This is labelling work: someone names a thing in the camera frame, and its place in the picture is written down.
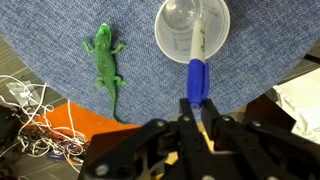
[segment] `round blue mat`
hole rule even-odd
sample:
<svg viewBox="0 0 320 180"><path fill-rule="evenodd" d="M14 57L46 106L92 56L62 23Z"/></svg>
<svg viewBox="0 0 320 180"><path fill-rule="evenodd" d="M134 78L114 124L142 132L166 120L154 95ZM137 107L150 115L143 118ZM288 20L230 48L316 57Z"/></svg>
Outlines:
<svg viewBox="0 0 320 180"><path fill-rule="evenodd" d="M114 46L127 46L116 57L118 116L144 124L177 113L186 97L187 65L169 60L157 47L154 21L163 1L109 0L1 1L0 32L20 58L64 97L112 117L105 88L96 88L94 57L80 42L92 40L107 23ZM226 0L231 15L226 43L210 63L211 89L218 110L244 105L291 70L320 33L317 0Z"/></svg>

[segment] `gray floor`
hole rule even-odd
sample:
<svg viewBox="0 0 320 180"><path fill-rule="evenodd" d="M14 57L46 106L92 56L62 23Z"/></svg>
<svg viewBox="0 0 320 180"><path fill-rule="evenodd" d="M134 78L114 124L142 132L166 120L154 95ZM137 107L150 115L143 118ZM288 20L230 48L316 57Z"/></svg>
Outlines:
<svg viewBox="0 0 320 180"><path fill-rule="evenodd" d="M74 180L78 173L68 162L55 162L45 156L35 158L24 155L12 168L15 176L25 176L30 180Z"/></svg>

